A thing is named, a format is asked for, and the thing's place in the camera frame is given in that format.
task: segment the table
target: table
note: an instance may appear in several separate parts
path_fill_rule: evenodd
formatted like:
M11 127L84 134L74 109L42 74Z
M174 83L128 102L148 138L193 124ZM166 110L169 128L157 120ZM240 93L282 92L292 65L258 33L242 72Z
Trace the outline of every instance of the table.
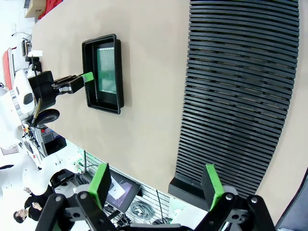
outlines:
M274 222L308 166L308 18L301 12L300 53L291 107L270 167L257 191ZM71 142L132 177L167 192L174 176L188 44L187 0L66 0L33 29L43 70L55 79L82 73L81 43L115 33L122 42L125 106L120 115L87 107L84 90L62 95L48 124Z

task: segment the red cloth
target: red cloth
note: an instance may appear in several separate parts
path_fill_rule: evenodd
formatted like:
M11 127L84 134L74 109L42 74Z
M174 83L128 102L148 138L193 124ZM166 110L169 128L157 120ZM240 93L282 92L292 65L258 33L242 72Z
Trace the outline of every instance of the red cloth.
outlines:
M9 65L9 53L8 53L8 51L6 51L3 54L2 60L3 60L3 71L4 71L5 86L9 90L12 90L10 65Z
M51 11L53 8L55 8L57 5L59 5L62 2L62 0L46 0L46 8L45 12L42 13L38 19L41 19L44 17L49 11Z

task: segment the bolt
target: bolt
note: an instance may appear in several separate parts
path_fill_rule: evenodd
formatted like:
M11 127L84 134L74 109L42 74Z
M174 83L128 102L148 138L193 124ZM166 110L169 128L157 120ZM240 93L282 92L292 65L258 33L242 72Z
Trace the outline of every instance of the bolt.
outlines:
M233 196L232 196L231 194L227 194L227 195L226 195L226 199L227 199L228 201L232 200L232 198L233 198Z
M87 197L87 195L85 193L83 193L82 195L80 195L81 199L85 199Z
M256 197L251 198L251 202L252 202L252 203L255 204L255 203L257 203L257 201L258 201L258 199L257 199Z

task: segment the black slatted rack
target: black slatted rack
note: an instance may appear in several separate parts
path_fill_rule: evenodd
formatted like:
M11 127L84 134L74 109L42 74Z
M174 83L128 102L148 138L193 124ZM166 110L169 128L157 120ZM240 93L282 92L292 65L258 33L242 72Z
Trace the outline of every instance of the black slatted rack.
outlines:
M299 36L295 0L191 1L187 77L169 193L204 208L204 164L254 194L289 108Z

